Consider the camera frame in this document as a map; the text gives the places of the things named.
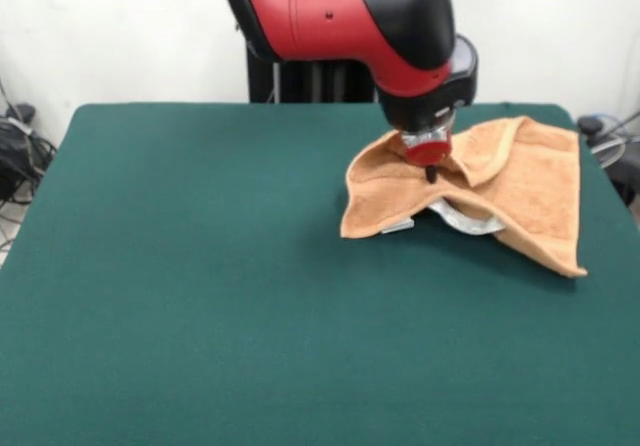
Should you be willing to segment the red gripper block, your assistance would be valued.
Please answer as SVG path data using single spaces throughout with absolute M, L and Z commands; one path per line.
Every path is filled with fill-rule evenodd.
M 404 157 L 416 166 L 426 167 L 426 179 L 430 184 L 438 180 L 438 168 L 443 159 L 450 155 L 449 133 L 424 133 L 420 135 L 402 134 Z

